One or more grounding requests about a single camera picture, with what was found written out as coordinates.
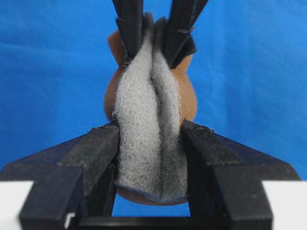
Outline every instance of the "gray felt fold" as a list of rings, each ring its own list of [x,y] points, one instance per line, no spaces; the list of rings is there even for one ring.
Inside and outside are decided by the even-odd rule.
[[[155,202],[187,197],[187,160],[180,139],[177,82],[153,31],[123,73],[114,115],[120,127],[117,186]]]

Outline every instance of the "blue fabric background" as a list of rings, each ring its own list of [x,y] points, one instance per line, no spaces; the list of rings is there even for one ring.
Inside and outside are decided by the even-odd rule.
[[[168,17],[170,0],[145,0]],[[117,68],[111,0],[1,0],[0,168],[107,122]],[[195,24],[189,75],[195,122],[282,160],[307,179],[307,2],[209,0]],[[114,216],[188,216],[117,197]]]

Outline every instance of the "white surface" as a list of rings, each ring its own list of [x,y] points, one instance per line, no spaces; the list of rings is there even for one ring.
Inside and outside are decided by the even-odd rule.
[[[66,220],[65,220],[65,224],[64,224],[65,229],[67,229],[69,227],[69,224],[71,223],[71,218],[73,218],[75,216],[76,216],[76,214],[74,212],[70,212],[66,215]]]
[[[273,212],[273,230],[307,230],[307,182],[262,181]]]
[[[22,230],[19,213],[33,181],[0,182],[0,230]]]

